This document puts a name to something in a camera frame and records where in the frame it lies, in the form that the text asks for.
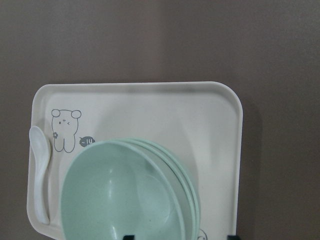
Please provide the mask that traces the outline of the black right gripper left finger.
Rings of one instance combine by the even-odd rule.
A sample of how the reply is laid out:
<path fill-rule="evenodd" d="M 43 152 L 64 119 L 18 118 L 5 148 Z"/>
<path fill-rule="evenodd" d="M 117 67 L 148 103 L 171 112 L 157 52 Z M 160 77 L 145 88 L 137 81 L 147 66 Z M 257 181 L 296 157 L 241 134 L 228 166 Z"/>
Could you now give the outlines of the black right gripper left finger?
<path fill-rule="evenodd" d="M 125 235 L 123 240 L 135 240 L 135 235 Z"/>

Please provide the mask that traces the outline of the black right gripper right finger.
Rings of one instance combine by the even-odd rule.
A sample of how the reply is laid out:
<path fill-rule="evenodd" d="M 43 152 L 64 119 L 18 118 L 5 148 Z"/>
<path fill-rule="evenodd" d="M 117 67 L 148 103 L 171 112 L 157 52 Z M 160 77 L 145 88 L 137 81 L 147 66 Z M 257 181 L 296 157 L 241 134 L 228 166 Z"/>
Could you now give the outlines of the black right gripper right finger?
<path fill-rule="evenodd" d="M 227 240 L 241 240 L 238 235 L 228 235 Z"/>

